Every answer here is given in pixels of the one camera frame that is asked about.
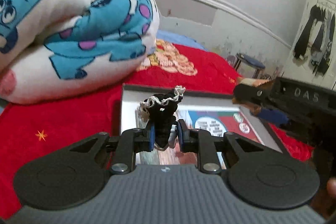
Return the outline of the person's right hand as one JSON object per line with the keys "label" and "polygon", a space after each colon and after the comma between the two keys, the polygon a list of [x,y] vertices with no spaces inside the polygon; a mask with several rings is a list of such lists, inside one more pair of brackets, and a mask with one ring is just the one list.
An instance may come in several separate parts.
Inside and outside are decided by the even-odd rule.
{"label": "person's right hand", "polygon": [[336,178],[330,178],[326,185],[329,196],[336,199]]}

